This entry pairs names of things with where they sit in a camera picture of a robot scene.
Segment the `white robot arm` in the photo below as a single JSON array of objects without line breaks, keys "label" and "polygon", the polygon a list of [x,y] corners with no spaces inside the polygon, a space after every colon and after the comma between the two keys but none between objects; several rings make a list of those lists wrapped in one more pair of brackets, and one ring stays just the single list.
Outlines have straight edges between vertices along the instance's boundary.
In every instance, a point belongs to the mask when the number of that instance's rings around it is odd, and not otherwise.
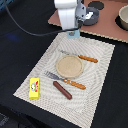
[{"label": "white robot arm", "polygon": [[63,30],[74,29],[78,20],[86,19],[86,7],[82,0],[54,0]]}]

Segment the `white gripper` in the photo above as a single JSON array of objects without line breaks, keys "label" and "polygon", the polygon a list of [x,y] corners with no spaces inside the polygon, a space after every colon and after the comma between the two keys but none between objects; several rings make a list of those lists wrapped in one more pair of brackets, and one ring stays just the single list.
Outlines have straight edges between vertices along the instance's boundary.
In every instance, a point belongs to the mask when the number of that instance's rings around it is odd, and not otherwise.
[{"label": "white gripper", "polygon": [[58,8],[58,15],[63,30],[74,29],[78,26],[78,22],[86,20],[86,7],[84,5],[78,7]]}]

